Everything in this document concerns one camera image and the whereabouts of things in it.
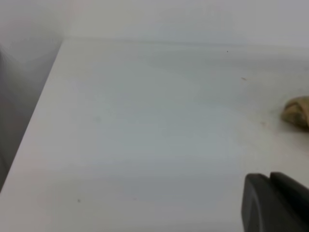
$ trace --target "white tabletop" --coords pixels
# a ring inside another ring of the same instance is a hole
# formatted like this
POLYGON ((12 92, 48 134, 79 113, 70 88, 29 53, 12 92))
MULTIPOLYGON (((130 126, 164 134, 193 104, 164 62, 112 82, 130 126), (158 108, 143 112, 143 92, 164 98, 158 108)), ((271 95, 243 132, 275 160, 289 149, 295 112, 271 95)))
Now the white tabletop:
POLYGON ((309 51, 66 40, 0 195, 1 231, 239 232, 244 177, 309 185, 309 51))

